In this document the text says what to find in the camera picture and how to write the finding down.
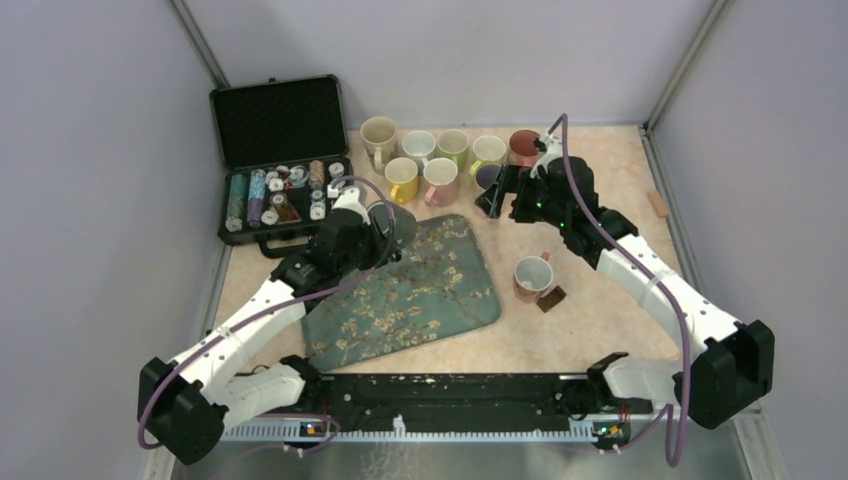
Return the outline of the terracotta upside-down mug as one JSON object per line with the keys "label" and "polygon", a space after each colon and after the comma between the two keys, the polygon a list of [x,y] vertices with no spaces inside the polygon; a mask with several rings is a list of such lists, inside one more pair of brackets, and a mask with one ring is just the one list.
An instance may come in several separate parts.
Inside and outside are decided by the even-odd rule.
{"label": "terracotta upside-down mug", "polygon": [[524,257],[513,270],[514,294],[522,302],[534,303],[548,291],[553,280],[549,252]]}

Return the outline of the red-bottomed glass mug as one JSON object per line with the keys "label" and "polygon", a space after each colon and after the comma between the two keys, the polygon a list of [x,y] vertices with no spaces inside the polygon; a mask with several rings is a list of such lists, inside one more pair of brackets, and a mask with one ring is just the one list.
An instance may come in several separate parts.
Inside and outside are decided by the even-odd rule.
{"label": "red-bottomed glass mug", "polygon": [[522,129],[514,132],[508,142],[508,163],[513,166],[533,168],[539,158],[536,141],[540,134],[533,130]]}

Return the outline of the black upside-down mug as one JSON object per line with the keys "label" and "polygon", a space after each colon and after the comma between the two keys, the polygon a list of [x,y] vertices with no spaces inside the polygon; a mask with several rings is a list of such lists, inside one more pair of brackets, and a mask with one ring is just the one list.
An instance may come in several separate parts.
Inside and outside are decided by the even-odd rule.
{"label": "black upside-down mug", "polygon": [[481,192],[485,192],[497,184],[502,171],[499,164],[486,164],[479,167],[474,174],[474,181]]}

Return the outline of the pink upside-down mug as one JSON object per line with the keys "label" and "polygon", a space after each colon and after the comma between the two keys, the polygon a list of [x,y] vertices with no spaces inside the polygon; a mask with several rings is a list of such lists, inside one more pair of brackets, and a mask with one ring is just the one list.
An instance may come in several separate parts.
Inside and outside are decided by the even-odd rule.
{"label": "pink upside-down mug", "polygon": [[454,203],[459,193],[459,168],[448,158],[435,158],[424,162],[426,181],[425,204],[429,207],[446,207]]}

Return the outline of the white and blue mug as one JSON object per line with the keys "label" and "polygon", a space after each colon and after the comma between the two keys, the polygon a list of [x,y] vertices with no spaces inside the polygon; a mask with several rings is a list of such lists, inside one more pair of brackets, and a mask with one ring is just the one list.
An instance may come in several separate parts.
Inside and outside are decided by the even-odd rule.
{"label": "white and blue mug", "polygon": [[434,157],[437,140],[428,131],[414,130],[404,136],[401,147],[405,156],[412,159],[422,169],[425,161]]}

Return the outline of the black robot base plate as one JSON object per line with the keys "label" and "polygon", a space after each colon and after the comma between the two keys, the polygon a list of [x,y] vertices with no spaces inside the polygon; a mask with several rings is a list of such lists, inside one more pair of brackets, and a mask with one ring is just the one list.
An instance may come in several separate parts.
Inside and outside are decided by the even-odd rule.
{"label": "black robot base plate", "polygon": [[386,431],[396,418],[415,433],[519,433],[653,411],[648,400],[603,393],[584,374],[465,373],[324,375],[270,413],[326,415],[344,433]]}

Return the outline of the light green mug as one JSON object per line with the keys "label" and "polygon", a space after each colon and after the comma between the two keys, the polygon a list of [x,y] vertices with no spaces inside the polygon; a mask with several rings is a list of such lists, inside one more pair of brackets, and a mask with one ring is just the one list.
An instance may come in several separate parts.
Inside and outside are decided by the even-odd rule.
{"label": "light green mug", "polygon": [[439,157],[452,160],[462,173],[468,158],[469,145],[470,139],[464,131],[449,129],[438,135],[436,152]]}

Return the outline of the yellow upside-down mug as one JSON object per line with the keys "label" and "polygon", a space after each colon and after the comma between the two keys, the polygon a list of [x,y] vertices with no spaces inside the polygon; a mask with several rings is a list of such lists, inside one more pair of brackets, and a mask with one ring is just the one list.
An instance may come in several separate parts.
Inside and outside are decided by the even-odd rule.
{"label": "yellow upside-down mug", "polygon": [[385,167],[384,176],[390,183],[389,197],[396,204],[413,201],[419,192],[419,171],[410,158],[392,159]]}

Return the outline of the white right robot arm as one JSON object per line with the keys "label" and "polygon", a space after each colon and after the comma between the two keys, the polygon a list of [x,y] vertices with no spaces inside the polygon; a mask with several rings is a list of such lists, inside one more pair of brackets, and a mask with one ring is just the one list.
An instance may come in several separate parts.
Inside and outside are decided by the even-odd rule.
{"label": "white right robot arm", "polygon": [[536,170],[506,166],[475,205],[498,218],[512,193],[510,219],[557,228],[564,245],[618,284],[675,342],[669,362],[610,354],[588,370],[589,404],[612,412],[626,399],[672,404],[715,429],[773,388],[775,335],[707,300],[651,249],[620,212],[600,205],[586,162],[556,158]]}

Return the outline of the cream patterned mug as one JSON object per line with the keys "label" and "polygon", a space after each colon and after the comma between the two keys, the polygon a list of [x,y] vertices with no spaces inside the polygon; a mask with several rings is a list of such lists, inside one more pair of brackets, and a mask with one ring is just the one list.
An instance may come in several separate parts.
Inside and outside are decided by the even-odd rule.
{"label": "cream patterned mug", "polygon": [[396,123],[385,116],[371,117],[361,125],[359,133],[372,169],[383,175],[388,163],[397,156]]}

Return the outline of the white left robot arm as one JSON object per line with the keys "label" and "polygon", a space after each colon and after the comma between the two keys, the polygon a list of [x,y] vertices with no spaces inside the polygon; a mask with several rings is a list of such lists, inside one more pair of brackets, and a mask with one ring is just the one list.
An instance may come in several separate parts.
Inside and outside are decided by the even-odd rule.
{"label": "white left robot arm", "polygon": [[320,386],[281,361],[259,374],[240,369],[323,299],[352,289],[415,239],[417,220],[391,202],[337,201],[310,241],[281,260],[251,298],[200,342],[140,371],[138,440],[192,465],[231,428],[278,407],[308,413]]}

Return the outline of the lime green faceted mug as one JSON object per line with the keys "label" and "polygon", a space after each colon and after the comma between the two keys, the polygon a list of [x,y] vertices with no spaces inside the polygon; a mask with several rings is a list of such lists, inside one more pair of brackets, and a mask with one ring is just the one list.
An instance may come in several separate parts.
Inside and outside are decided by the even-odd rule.
{"label": "lime green faceted mug", "polygon": [[488,165],[502,165],[507,158],[507,145],[495,135],[482,135],[471,144],[472,162],[468,173],[474,176]]}

